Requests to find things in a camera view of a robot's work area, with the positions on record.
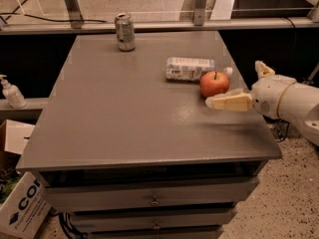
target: red apple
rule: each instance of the red apple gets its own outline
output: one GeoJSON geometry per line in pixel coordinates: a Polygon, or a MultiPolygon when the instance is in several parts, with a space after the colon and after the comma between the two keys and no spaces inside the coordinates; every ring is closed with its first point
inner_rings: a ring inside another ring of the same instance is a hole
{"type": "Polygon", "coordinates": [[[228,90],[229,78],[222,72],[210,71],[200,79],[200,91],[206,98],[226,93],[228,90]]]}

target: soda can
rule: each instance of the soda can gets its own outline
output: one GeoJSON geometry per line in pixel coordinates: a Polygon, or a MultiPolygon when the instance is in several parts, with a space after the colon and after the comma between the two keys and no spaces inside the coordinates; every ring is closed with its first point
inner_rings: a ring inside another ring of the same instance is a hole
{"type": "Polygon", "coordinates": [[[115,20],[119,49],[131,51],[136,47],[134,25],[129,13],[121,13],[115,20]]]}

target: white container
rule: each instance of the white container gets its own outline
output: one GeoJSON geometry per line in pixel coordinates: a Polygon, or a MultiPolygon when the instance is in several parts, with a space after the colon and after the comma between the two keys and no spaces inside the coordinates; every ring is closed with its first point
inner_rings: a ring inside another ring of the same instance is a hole
{"type": "Polygon", "coordinates": [[[7,80],[5,80],[5,77],[6,76],[4,75],[0,75],[1,84],[3,87],[3,96],[7,99],[12,108],[20,109],[25,107],[27,105],[27,102],[24,99],[22,93],[17,86],[12,85],[7,80]]]}
{"type": "MultiPolygon", "coordinates": [[[[4,151],[23,154],[34,126],[13,120],[5,120],[1,126],[4,151]]],[[[42,197],[44,186],[30,172],[26,172],[14,187],[8,198],[0,206],[0,238],[2,234],[23,239],[35,237],[41,224],[51,209],[42,197]]]]}
{"type": "MultiPolygon", "coordinates": [[[[202,76],[215,70],[214,60],[181,57],[168,57],[166,60],[168,80],[199,82],[202,76]]],[[[231,78],[232,68],[224,68],[221,72],[231,78]]]]}

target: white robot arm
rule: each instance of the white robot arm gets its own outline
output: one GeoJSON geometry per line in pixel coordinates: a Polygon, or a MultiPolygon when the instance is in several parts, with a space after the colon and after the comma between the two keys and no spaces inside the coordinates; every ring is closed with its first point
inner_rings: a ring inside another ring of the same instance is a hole
{"type": "Polygon", "coordinates": [[[249,94],[238,89],[208,98],[212,109],[246,112],[255,108],[271,119],[283,119],[319,145],[319,89],[299,84],[294,78],[276,75],[264,63],[256,61],[258,81],[249,94]]]}

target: wire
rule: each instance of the wire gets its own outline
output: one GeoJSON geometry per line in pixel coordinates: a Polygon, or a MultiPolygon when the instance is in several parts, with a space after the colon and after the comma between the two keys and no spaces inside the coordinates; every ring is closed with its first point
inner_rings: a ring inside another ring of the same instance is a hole
{"type": "Polygon", "coordinates": [[[50,217],[57,217],[57,216],[59,216],[59,212],[58,213],[54,213],[54,212],[52,212],[52,210],[50,210],[49,211],[49,213],[48,213],[48,215],[50,216],[50,217]]]}
{"type": "Polygon", "coordinates": [[[289,19],[289,18],[284,18],[284,19],[285,19],[285,20],[290,21],[290,23],[291,23],[292,27],[293,27],[293,28],[296,28],[296,25],[292,22],[292,20],[291,20],[291,19],[289,19]]]}
{"type": "Polygon", "coordinates": [[[48,19],[48,18],[43,18],[31,14],[21,14],[21,13],[10,13],[10,12],[0,12],[0,16],[3,15],[18,15],[18,16],[25,16],[29,18],[34,18],[38,20],[44,20],[44,21],[51,21],[51,22],[97,22],[97,23],[107,23],[108,21],[106,20],[91,20],[91,19],[84,19],[84,20],[54,20],[54,19],[48,19]]]}
{"type": "Polygon", "coordinates": [[[86,233],[81,233],[71,224],[69,213],[59,213],[59,221],[63,232],[69,239],[72,239],[70,233],[80,237],[81,239],[86,237],[86,233]]]}
{"type": "Polygon", "coordinates": [[[282,136],[282,137],[279,140],[276,140],[277,142],[281,142],[281,141],[284,141],[286,139],[288,132],[289,132],[289,126],[290,126],[290,122],[287,123],[286,132],[283,136],[281,135],[281,131],[279,129],[280,133],[278,134],[278,136],[282,136]]]}
{"type": "Polygon", "coordinates": [[[29,0],[24,0],[22,3],[20,3],[19,6],[17,6],[13,12],[11,13],[0,13],[0,18],[4,21],[5,24],[8,24],[7,20],[9,20],[12,16],[14,15],[23,15],[25,17],[29,17],[29,18],[34,18],[34,19],[38,19],[38,20],[44,20],[44,21],[50,21],[50,22],[97,22],[97,23],[107,23],[108,21],[105,20],[53,20],[53,19],[48,19],[48,18],[43,18],[43,17],[39,17],[39,16],[35,16],[35,15],[31,15],[31,14],[20,14],[20,13],[16,13],[16,11],[18,11],[20,9],[20,7],[22,5],[24,5],[27,1],[29,0]],[[4,15],[9,15],[7,18],[2,18],[1,16],[4,15]]]}
{"type": "Polygon", "coordinates": [[[69,234],[66,226],[65,226],[65,220],[64,220],[63,213],[59,214],[59,221],[60,221],[60,225],[61,225],[62,231],[64,232],[66,237],[68,237],[68,239],[73,239],[72,236],[69,234]]]}
{"type": "MultiPolygon", "coordinates": [[[[24,5],[26,2],[28,2],[29,0],[24,0],[19,6],[17,6],[12,13],[15,13],[16,11],[18,11],[20,9],[20,6],[24,5]]],[[[4,19],[4,21],[6,22],[7,20],[9,20],[11,18],[11,15],[9,17],[7,17],[6,19],[4,19]]]]}

